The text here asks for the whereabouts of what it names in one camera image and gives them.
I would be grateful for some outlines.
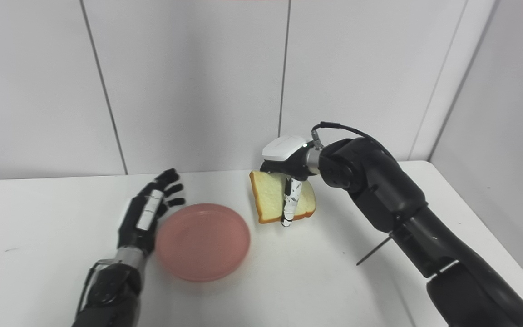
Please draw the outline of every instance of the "robotic arm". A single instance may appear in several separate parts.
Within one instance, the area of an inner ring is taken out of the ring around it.
[[[361,137],[323,147],[319,128]],[[328,122],[314,126],[311,135],[312,141],[282,136],[263,151],[261,171],[288,175],[282,225],[289,226],[288,213],[296,209],[291,185],[320,174],[328,186],[346,190],[372,226],[388,233],[430,278],[427,292],[449,326],[523,327],[523,300],[429,209],[423,191],[384,146],[359,130]]]
[[[182,184],[166,189],[178,180],[174,169],[166,170],[131,200],[118,229],[116,256],[99,260],[90,268],[72,327],[133,327],[136,324],[144,267],[154,250],[158,218],[169,207],[185,203],[183,198],[167,201],[183,189]]]

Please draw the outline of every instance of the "white table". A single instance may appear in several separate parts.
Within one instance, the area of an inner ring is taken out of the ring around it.
[[[523,297],[523,270],[427,162],[403,169],[430,207]],[[151,258],[139,327],[446,326],[425,279],[348,195],[311,178],[313,217],[259,225],[249,171],[183,173],[187,203],[219,203],[252,234],[247,259],[224,279],[181,281]],[[69,327],[87,269],[115,253],[130,197],[153,175],[0,180],[0,327]],[[279,304],[288,303],[289,310]]]

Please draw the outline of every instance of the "black cable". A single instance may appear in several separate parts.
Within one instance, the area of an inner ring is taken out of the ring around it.
[[[80,311],[82,310],[82,302],[84,302],[84,296],[86,295],[86,290],[88,289],[92,276],[94,275],[94,272],[96,271],[96,268],[99,265],[100,265],[100,263],[98,261],[96,261],[96,263],[94,263],[94,265],[88,270],[88,275],[86,275],[86,280],[84,282],[84,288],[82,288],[82,294],[80,294],[80,299],[78,301],[78,307],[76,307],[76,319],[78,318],[78,315],[79,315]]]
[[[361,263],[365,262],[366,259],[368,259],[371,255],[373,255],[378,249],[380,249],[386,242],[390,240],[390,236],[385,238],[378,246],[375,246],[374,249],[372,249],[367,255],[365,255],[362,259],[359,260],[359,262],[356,263],[356,265],[360,265]]]
[[[319,128],[331,128],[331,129],[343,129],[343,130],[347,130],[349,132],[353,132],[357,135],[360,135],[362,137],[364,137],[365,139],[368,139],[369,141],[375,143],[378,147],[380,147],[380,150],[382,152],[384,152],[386,155],[388,155],[389,157],[393,158],[393,160],[395,160],[395,158],[393,157],[393,155],[390,154],[390,152],[386,149],[386,147],[384,147],[384,145],[382,145],[379,141],[377,141],[374,137],[368,135],[367,133],[361,131],[361,130],[357,130],[355,128],[351,128],[350,126],[346,126],[346,125],[343,125],[343,124],[339,124],[339,123],[333,123],[333,122],[320,122],[320,124],[318,125],[315,125],[313,128],[312,128],[312,131],[314,130],[317,130]]]

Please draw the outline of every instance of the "bread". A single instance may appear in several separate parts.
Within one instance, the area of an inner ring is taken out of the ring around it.
[[[257,215],[260,223],[280,221],[284,209],[284,187],[286,175],[264,173],[253,170],[249,173],[252,181],[253,196],[256,199]],[[294,220],[310,217],[316,210],[316,197],[312,185],[304,181],[300,199],[294,214]]]

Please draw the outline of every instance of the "white wall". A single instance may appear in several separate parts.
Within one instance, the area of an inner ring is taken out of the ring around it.
[[[259,166],[288,1],[85,0],[129,173]]]
[[[493,0],[291,2],[281,117],[288,1],[85,4],[128,169],[154,173],[257,168],[280,122],[351,124],[407,159],[422,125],[434,143],[451,100],[425,120],[434,85],[453,50],[453,96]]]
[[[122,174],[76,0],[0,0],[0,179]]]
[[[257,168],[320,120],[426,158],[492,2],[84,0],[130,173]],[[78,2],[0,0],[0,178],[124,171]]]
[[[308,135],[321,120],[343,122],[409,158],[423,124],[441,126],[449,107],[425,121],[452,39],[449,68],[457,89],[492,1],[293,1],[285,71],[282,133]],[[323,132],[328,143],[347,132]],[[436,139],[425,133],[419,142]],[[430,149],[415,159],[427,159]]]
[[[502,1],[432,163],[523,267],[523,1]]]

